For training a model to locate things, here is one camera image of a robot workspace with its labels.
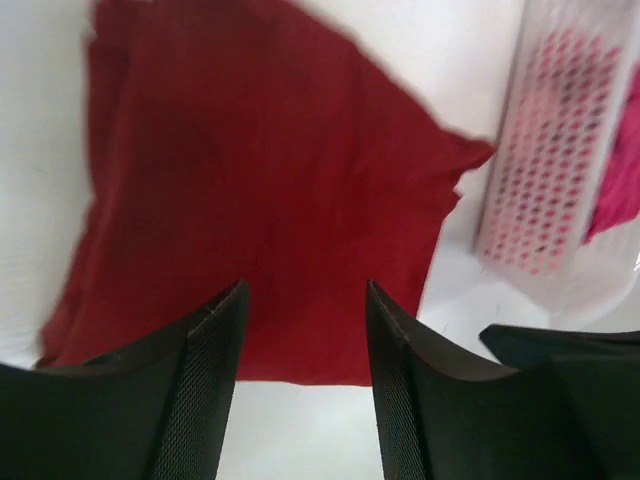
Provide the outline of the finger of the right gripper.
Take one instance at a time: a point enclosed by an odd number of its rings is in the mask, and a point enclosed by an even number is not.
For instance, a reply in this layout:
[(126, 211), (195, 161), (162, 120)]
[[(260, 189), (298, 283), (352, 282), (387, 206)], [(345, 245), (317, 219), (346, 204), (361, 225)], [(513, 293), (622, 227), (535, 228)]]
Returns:
[(492, 324), (479, 339), (503, 365), (520, 370), (561, 356), (639, 353), (638, 331), (591, 333)]

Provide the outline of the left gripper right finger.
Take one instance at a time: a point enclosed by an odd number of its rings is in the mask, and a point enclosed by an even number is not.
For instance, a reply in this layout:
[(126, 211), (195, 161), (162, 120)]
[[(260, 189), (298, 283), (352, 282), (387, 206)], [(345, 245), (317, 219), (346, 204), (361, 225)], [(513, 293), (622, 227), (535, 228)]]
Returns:
[(526, 369), (455, 344), (377, 284), (366, 334), (388, 479), (635, 479), (639, 353)]

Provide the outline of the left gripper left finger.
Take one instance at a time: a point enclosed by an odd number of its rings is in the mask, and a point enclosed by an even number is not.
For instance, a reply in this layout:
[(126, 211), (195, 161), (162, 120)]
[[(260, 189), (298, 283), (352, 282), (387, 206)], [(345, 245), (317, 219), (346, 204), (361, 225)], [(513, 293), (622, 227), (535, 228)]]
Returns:
[(212, 479), (249, 307), (246, 283), (78, 366), (1, 368), (5, 479)]

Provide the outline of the pink t-shirt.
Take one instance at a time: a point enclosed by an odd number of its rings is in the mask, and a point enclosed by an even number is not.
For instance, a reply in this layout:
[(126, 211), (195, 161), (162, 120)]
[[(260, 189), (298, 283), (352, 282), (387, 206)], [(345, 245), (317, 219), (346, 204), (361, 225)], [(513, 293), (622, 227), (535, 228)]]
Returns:
[(584, 243), (599, 233), (630, 222), (638, 213), (639, 67), (636, 67)]

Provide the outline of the red t-shirt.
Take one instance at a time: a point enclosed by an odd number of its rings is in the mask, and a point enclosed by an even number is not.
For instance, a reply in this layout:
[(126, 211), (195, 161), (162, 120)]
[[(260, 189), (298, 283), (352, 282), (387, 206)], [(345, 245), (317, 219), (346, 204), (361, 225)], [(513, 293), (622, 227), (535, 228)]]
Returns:
[(366, 282), (417, 311), (455, 186), (492, 147), (286, 1), (99, 1), (86, 54), (93, 200), (40, 365), (244, 279), (240, 379), (369, 385)]

